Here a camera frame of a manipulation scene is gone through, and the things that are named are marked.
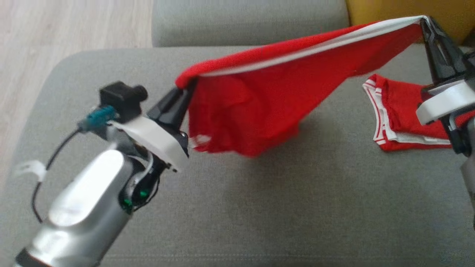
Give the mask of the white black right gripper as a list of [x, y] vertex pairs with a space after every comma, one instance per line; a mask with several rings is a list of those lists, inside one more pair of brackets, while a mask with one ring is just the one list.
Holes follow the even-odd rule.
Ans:
[[[420, 22], [432, 83], [443, 83], [461, 76], [467, 70], [464, 53], [456, 42], [429, 16]], [[468, 112], [474, 108], [474, 78], [452, 82], [429, 90], [429, 98], [417, 108], [421, 125], [439, 120], [443, 116]]]

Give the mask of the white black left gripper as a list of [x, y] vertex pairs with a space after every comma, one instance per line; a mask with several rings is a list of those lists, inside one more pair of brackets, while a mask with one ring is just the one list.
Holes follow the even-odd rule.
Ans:
[[110, 121], [111, 125], [123, 130], [146, 150], [157, 156], [171, 168], [182, 172], [188, 165], [189, 157], [182, 146], [170, 133], [153, 120], [163, 120], [175, 130], [180, 130], [186, 112], [194, 95], [197, 81], [190, 81], [185, 88], [173, 88], [147, 112], [147, 117], [139, 116], [125, 124]]

